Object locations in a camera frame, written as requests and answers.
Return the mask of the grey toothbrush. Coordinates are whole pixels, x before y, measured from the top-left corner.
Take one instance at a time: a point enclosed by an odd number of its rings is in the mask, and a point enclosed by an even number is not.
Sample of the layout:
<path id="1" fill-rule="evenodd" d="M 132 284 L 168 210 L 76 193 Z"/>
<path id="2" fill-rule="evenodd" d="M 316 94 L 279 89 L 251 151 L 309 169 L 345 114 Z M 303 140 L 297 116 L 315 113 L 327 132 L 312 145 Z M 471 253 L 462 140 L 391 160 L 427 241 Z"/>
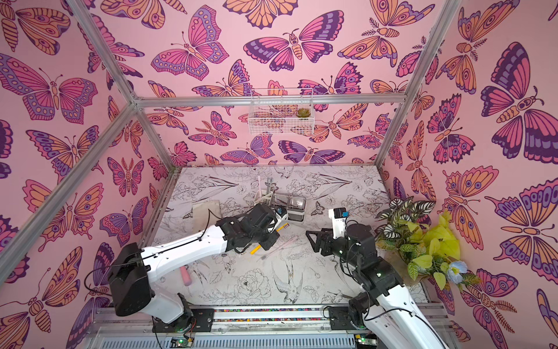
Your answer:
<path id="1" fill-rule="evenodd" d="M 272 177 L 267 178 L 266 182 L 266 193 L 265 196 L 269 199 L 271 199 L 273 197 L 273 194 L 275 193 L 275 191 L 277 190 L 277 185 L 276 182 L 273 180 Z"/>

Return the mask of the yellow toothbrush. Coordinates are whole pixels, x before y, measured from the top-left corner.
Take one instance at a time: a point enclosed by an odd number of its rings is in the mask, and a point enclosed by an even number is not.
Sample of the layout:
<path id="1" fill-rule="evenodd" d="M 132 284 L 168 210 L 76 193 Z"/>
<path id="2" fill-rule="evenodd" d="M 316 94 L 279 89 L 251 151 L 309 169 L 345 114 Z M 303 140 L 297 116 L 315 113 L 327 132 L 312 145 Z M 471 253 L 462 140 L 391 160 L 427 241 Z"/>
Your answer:
<path id="1" fill-rule="evenodd" d="M 272 230 L 271 232 L 268 232 L 267 234 L 264 234 L 261 237 L 261 239 L 257 241 L 258 243 L 257 246 L 250 251 L 250 254 L 255 254 L 260 250 L 268 251 L 279 239 L 280 237 L 279 232 L 288 228 L 289 225 L 290 225 L 289 223 L 283 222 L 276 229 Z"/>

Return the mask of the pink toothbrush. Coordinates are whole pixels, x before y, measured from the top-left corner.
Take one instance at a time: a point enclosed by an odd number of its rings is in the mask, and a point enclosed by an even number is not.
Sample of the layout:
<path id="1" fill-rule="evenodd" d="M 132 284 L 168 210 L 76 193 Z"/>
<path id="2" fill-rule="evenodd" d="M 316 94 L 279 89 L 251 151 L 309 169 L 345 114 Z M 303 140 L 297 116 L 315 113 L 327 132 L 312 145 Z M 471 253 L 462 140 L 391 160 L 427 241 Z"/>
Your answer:
<path id="1" fill-rule="evenodd" d="M 292 247 L 296 247 L 297 245 L 298 244 L 294 241 L 287 241 L 286 243 L 284 243 L 284 244 L 280 245 L 279 247 L 275 248 L 273 251 L 268 252 L 268 253 L 264 254 L 263 256 L 261 256 L 259 258 L 259 261 L 270 260 L 276 254 L 279 254 L 280 252 L 282 252 L 284 250 L 288 250 Z"/>
<path id="2" fill-rule="evenodd" d="M 260 199 L 262 198 L 262 186 L 261 186 L 261 176 L 258 176 L 258 189 L 257 189 L 257 193 L 254 196 L 254 202 L 255 203 L 259 203 Z"/>

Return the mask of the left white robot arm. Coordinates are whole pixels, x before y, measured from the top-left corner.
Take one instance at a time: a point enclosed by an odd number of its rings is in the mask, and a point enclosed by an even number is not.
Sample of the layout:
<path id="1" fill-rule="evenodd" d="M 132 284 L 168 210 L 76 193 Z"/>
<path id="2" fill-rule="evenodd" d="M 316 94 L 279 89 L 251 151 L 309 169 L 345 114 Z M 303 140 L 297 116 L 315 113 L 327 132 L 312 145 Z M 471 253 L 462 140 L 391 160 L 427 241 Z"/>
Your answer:
<path id="1" fill-rule="evenodd" d="M 194 314 L 180 293 L 164 289 L 159 281 L 192 262 L 231 250 L 246 251 L 258 244 L 269 250 L 279 239 L 278 228 L 288 217 L 284 206 L 256 204 L 247 213 L 219 218 L 196 234 L 158 246 L 128 244 L 108 269 L 108 283 L 115 314 L 146 314 L 155 329 L 189 331 Z"/>

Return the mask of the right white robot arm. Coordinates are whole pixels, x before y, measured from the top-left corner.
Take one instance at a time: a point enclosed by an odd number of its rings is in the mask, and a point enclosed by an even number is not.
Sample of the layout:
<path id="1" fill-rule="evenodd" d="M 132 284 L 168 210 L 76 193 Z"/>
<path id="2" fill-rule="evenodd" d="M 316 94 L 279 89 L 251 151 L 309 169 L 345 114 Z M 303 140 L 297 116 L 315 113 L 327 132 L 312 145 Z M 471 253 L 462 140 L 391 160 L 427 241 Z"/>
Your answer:
<path id="1" fill-rule="evenodd" d="M 447 348 L 405 286 L 403 278 L 376 249 L 372 227 L 355 223 L 337 235 L 333 228 L 305 233 L 314 252 L 339 258 L 363 290 L 349 301 L 349 316 L 387 348 Z"/>

